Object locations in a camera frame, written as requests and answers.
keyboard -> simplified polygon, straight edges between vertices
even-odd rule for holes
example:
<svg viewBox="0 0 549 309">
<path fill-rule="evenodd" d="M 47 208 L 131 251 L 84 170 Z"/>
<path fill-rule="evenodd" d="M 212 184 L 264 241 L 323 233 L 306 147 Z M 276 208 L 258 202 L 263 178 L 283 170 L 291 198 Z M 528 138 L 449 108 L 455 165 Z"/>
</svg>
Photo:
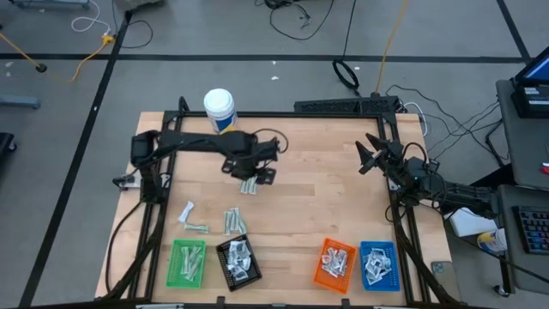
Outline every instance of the keyboard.
<svg viewBox="0 0 549 309">
<path fill-rule="evenodd" d="M 380 96 L 357 99 L 333 99 L 297 101 L 293 104 L 295 112 L 335 112 L 362 114 L 396 112 L 401 104 L 397 96 Z"/>
<path fill-rule="evenodd" d="M 512 208 L 526 253 L 549 254 L 549 207 Z"/>
</svg>

wheel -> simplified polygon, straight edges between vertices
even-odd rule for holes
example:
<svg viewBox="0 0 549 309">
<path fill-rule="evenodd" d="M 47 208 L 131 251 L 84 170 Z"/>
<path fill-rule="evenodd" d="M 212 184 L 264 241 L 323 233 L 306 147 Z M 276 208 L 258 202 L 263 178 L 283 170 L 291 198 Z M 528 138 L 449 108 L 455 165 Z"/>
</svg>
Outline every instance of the wheel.
<svg viewBox="0 0 549 309">
<path fill-rule="evenodd" d="M 9 152 L 14 152 L 14 151 L 16 151 L 16 150 L 17 150 L 17 144 L 14 143 L 14 142 L 11 142 L 11 144 L 10 144 L 9 147 L 8 147 L 8 151 L 9 151 Z"/>
<path fill-rule="evenodd" d="M 503 286 L 497 285 L 493 287 L 494 292 L 498 293 L 499 296 L 504 298 L 509 298 L 509 293 L 505 292 L 505 289 Z"/>
</svg>

orange basket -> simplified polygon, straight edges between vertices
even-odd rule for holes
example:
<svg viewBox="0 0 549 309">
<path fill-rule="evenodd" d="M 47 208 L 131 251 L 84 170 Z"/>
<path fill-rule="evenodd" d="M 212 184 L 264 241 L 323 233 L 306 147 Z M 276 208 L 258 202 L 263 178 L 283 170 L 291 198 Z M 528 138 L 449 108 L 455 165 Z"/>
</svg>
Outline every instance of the orange basket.
<svg viewBox="0 0 549 309">
<path fill-rule="evenodd" d="M 330 247 L 347 252 L 347 270 L 345 271 L 344 276 L 338 276 L 335 278 L 322 269 L 323 254 L 328 254 L 328 248 Z M 317 271 L 315 271 L 313 282 L 323 288 L 331 289 L 332 291 L 336 291 L 341 294 L 346 294 L 351 283 L 351 274 L 353 273 L 354 260 L 356 257 L 357 248 L 343 244 L 337 240 L 326 238 L 324 240 L 323 249 L 320 251 L 320 258 L 318 259 Z"/>
</svg>

laptop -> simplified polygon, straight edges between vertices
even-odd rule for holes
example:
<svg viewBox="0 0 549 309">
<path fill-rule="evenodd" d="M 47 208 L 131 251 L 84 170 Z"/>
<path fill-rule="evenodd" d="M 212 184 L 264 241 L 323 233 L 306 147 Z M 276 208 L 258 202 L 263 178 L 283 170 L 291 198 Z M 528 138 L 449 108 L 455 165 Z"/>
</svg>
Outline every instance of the laptop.
<svg viewBox="0 0 549 309">
<path fill-rule="evenodd" d="M 511 99 L 521 118 L 549 118 L 549 47 L 513 79 Z"/>
</svg>

white container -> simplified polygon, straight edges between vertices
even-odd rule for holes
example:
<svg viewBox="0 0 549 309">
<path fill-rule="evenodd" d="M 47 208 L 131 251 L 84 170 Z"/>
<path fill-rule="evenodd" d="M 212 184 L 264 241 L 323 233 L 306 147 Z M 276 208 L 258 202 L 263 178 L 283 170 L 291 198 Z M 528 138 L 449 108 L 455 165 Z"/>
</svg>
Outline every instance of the white container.
<svg viewBox="0 0 549 309">
<path fill-rule="evenodd" d="M 486 232 L 479 235 L 477 244 L 480 248 L 489 252 L 501 252 L 507 250 L 507 239 L 505 238 L 505 229 L 500 228 L 497 231 Z"/>
<path fill-rule="evenodd" d="M 225 89 L 210 90 L 204 96 L 204 108 L 215 132 L 222 133 L 237 123 L 237 113 L 232 95 Z"/>
</svg>

